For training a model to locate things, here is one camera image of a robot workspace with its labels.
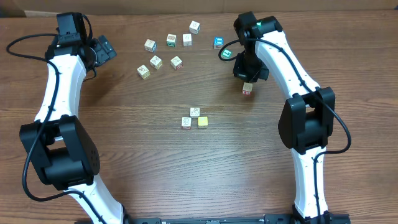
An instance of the wooden cube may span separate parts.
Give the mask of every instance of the wooden cube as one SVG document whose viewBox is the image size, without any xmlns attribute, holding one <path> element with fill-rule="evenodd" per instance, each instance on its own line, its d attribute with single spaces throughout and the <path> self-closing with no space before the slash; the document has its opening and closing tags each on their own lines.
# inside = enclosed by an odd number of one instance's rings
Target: wooden cube
<svg viewBox="0 0 398 224">
<path fill-rule="evenodd" d="M 182 60 L 178 56 L 175 56 L 171 60 L 171 63 L 172 63 L 173 68 L 176 69 L 176 70 L 182 68 Z"/>
<path fill-rule="evenodd" d="M 198 128 L 207 128 L 207 117 L 198 118 Z"/>
<path fill-rule="evenodd" d="M 191 34 L 182 34 L 182 44 L 184 46 L 192 46 L 192 35 Z"/>
<path fill-rule="evenodd" d="M 175 47 L 175 42 L 177 41 L 177 36 L 174 34 L 167 35 L 167 46 Z"/>
<path fill-rule="evenodd" d="M 200 23 L 192 21 L 191 25 L 189 25 L 189 32 L 192 34 L 198 34 L 200 30 Z"/>
<path fill-rule="evenodd" d="M 160 59 L 158 56 L 154 56 L 152 57 L 152 59 L 150 60 L 150 65 L 152 65 L 154 68 L 159 69 L 160 66 L 163 65 L 163 61 L 162 59 Z"/>
<path fill-rule="evenodd" d="M 200 108 L 191 108 L 191 118 L 198 118 L 200 116 Z"/>
<path fill-rule="evenodd" d="M 214 38 L 214 49 L 220 49 L 224 45 L 224 39 L 222 37 Z"/>
<path fill-rule="evenodd" d="M 232 51 L 228 50 L 228 49 L 224 49 L 223 53 L 221 53 L 221 57 L 223 59 L 229 59 L 232 56 Z"/>
<path fill-rule="evenodd" d="M 150 75 L 150 72 L 145 65 L 141 65 L 139 68 L 137 68 L 137 71 L 143 79 L 146 79 Z"/>
<path fill-rule="evenodd" d="M 147 42 L 144 44 L 145 50 L 149 52 L 155 52 L 156 51 L 156 42 L 153 40 L 147 39 Z"/>
<path fill-rule="evenodd" d="M 191 129 L 192 118 L 182 117 L 181 129 Z"/>
<path fill-rule="evenodd" d="M 252 89 L 253 89 L 252 83 L 243 83 L 243 89 L 242 89 L 243 94 L 250 95 Z"/>
</svg>

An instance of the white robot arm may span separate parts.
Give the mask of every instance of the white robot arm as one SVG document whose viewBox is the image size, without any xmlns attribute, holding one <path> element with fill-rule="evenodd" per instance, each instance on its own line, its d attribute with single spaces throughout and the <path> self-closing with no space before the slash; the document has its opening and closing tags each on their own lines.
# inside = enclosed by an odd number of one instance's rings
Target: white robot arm
<svg viewBox="0 0 398 224">
<path fill-rule="evenodd" d="M 263 40 L 272 42 L 280 47 L 283 47 L 286 53 L 294 62 L 297 70 L 300 72 L 302 79 L 312 91 L 316 91 L 316 87 L 320 87 L 303 69 L 292 50 L 290 49 L 285 33 L 277 30 L 263 35 Z M 263 42 L 256 42 L 256 55 L 262 60 L 280 90 L 282 90 L 285 99 L 293 97 L 294 94 L 306 95 L 309 92 L 301 85 L 291 64 L 286 56 L 273 46 L 267 45 Z M 295 149 L 290 149 L 294 161 L 294 171 L 296 179 L 296 199 L 294 201 L 295 208 L 302 217 L 317 217 L 317 202 L 315 200 L 315 190 L 313 184 L 313 158 L 319 153 L 326 151 L 326 147 L 315 147 L 307 150 L 304 155 L 299 154 Z M 320 201 L 321 214 L 328 210 L 323 193 L 323 156 L 320 156 L 317 164 L 317 182 L 318 182 L 318 196 Z"/>
<path fill-rule="evenodd" d="M 58 120 L 62 115 L 78 117 L 79 99 L 81 84 L 86 77 L 86 68 L 79 55 L 58 55 L 50 61 L 57 66 L 60 72 L 60 83 L 57 98 L 54 104 L 54 110 L 51 113 L 49 121 Z M 44 100 L 35 121 L 44 121 L 49 112 L 49 105 L 52 99 L 55 87 L 55 70 L 48 64 L 49 80 L 45 89 Z"/>
<path fill-rule="evenodd" d="M 123 206 L 112 197 L 99 174 L 94 176 L 92 184 L 75 185 L 69 187 L 66 191 L 69 190 L 83 192 L 107 224 L 124 224 Z M 93 223 L 101 223 L 93 210 L 82 198 L 75 194 L 71 194 L 71 196 L 80 204 L 87 215 L 90 216 Z"/>
</svg>

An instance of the blue block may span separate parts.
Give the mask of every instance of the blue block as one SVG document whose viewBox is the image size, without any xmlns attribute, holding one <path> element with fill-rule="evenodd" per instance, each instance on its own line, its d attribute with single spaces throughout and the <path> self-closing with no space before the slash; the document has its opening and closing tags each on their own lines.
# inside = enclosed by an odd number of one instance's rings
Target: blue block
<svg viewBox="0 0 398 224">
<path fill-rule="evenodd" d="M 224 45 L 224 39 L 222 37 L 214 38 L 214 49 L 220 49 Z"/>
</svg>

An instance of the wood grain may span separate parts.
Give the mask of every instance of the wood grain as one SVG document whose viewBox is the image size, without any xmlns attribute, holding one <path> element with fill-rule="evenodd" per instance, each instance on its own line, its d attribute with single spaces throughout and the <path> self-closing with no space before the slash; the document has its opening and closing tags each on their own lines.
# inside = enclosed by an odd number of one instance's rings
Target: wood grain
<svg viewBox="0 0 398 224">
<path fill-rule="evenodd" d="M 257 13 L 275 15 L 297 58 L 322 86 L 336 94 L 336 111 L 353 136 L 351 149 L 325 159 L 329 210 L 352 223 L 398 222 L 398 14 L 395 11 Z M 101 158 L 101 176 L 133 217 L 245 217 L 290 213 L 295 198 L 293 161 L 277 122 L 284 99 L 273 78 L 255 83 L 251 96 L 233 77 L 233 63 L 218 60 L 214 36 L 236 39 L 237 14 L 91 16 L 94 35 L 104 34 L 118 56 L 83 85 L 80 121 Z M 201 23 L 193 46 L 182 47 L 192 20 Z M 47 19 L 1 19 L 0 49 L 27 34 L 55 32 Z M 167 34 L 177 47 L 166 46 Z M 164 64 L 149 65 L 157 41 Z M 43 56 L 50 39 L 12 50 Z M 235 45 L 236 54 L 242 47 Z M 184 67 L 175 71 L 178 55 Z M 136 72 L 147 65 L 151 75 Z M 87 218 L 70 197 L 38 203 L 21 187 L 25 150 L 19 127 L 31 123 L 43 100 L 47 66 L 0 51 L 0 223 L 73 223 Z M 189 107 L 200 107 L 208 129 L 180 129 Z M 329 150 L 346 144 L 335 125 Z M 29 187 L 44 186 L 33 169 Z"/>
</svg>

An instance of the green block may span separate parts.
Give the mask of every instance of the green block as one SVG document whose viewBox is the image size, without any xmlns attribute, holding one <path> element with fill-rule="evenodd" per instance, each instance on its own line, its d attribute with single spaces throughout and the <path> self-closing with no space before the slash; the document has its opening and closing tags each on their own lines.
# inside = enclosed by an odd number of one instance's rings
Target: green block
<svg viewBox="0 0 398 224">
<path fill-rule="evenodd" d="M 232 56 L 232 51 L 224 49 L 223 53 L 221 53 L 221 56 L 225 59 L 229 59 Z"/>
<path fill-rule="evenodd" d="M 167 41 L 167 46 L 169 46 L 169 47 L 175 47 L 175 43 Z"/>
</svg>

